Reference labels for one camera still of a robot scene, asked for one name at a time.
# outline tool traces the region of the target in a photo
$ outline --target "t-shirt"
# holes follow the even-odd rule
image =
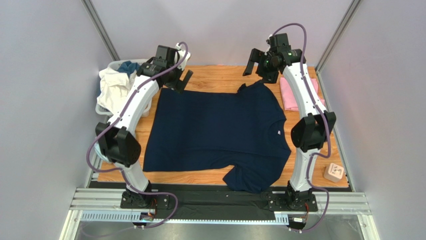
[[[286,117],[263,83],[237,93],[163,88],[146,146],[145,172],[221,169],[234,191],[260,193],[281,176],[290,156]]]

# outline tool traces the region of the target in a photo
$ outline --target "laundry basket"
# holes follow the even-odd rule
[[[146,61],[148,61],[148,59],[131,59],[131,60],[120,60],[120,61],[113,61],[110,62],[108,64],[108,67],[117,71],[119,69],[119,67],[124,63],[130,61],[132,63],[138,63],[139,65],[142,65],[142,63],[145,63]],[[151,108],[151,101],[149,101],[148,103],[148,107],[145,109],[145,111],[143,111],[142,117],[147,117],[149,112],[150,112],[150,108]],[[95,111],[97,114],[99,115],[106,115],[109,117],[112,117],[114,114],[110,111],[108,111],[108,109],[102,107],[101,105],[96,103],[96,108]]]

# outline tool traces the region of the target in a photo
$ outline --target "wooden tabletop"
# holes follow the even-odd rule
[[[253,69],[253,74],[250,76],[242,77],[245,66],[223,66],[223,65],[194,65],[187,66],[187,70],[192,70],[194,74],[189,80],[185,90],[207,92],[207,93],[236,93],[242,84],[251,85],[258,81],[260,78],[255,74],[256,69]],[[317,78],[315,69],[308,68],[309,76]],[[265,84],[276,96],[279,104],[283,107],[281,99],[280,85]],[[149,111],[148,117],[142,117],[136,127],[136,139],[142,147],[139,157],[140,165],[143,165],[145,149],[150,136],[151,128],[154,123],[154,116],[157,110],[157,103],[159,99],[157,93],[152,99],[152,107]],[[281,177],[273,184],[274,186],[287,186],[287,181],[290,180],[293,169],[295,167],[296,148],[293,146],[290,132],[293,126],[299,121],[299,112],[284,111],[287,121],[284,124],[285,139],[291,149],[291,155],[285,164]],[[321,150],[322,153],[327,151],[327,143]],[[313,184],[322,187],[348,187],[346,178],[343,177],[339,182],[332,182],[323,177],[326,167],[330,163],[335,163],[342,166],[342,161],[337,148],[334,134],[331,135],[331,157],[324,159],[318,157],[316,160],[315,168],[313,171]],[[103,162],[101,169],[111,169],[114,165]],[[211,169],[201,171],[173,171],[173,172],[144,172],[145,176],[151,183],[167,183],[167,184],[208,184],[208,185],[225,185],[222,178],[233,168],[228,166],[222,169]],[[98,176],[99,182],[124,182],[123,177],[119,171],[108,173],[100,173]]]

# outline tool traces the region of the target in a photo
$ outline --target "pink cloth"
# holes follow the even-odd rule
[[[316,78],[311,78],[313,88],[315,89],[315,92],[318,93],[318,82]],[[282,104],[284,104],[284,110],[290,110],[290,111],[299,111],[298,104],[296,102],[295,96],[293,94],[293,91],[287,82],[287,80],[284,77],[281,77],[279,79],[279,88],[281,89],[281,99]],[[323,105],[326,104],[326,101],[324,99],[319,99]]]

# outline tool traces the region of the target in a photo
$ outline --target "white towel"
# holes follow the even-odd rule
[[[122,109],[126,97],[132,89],[136,71],[129,78],[127,73],[108,67],[99,72],[99,77],[100,95],[97,97],[97,103],[116,114]]]

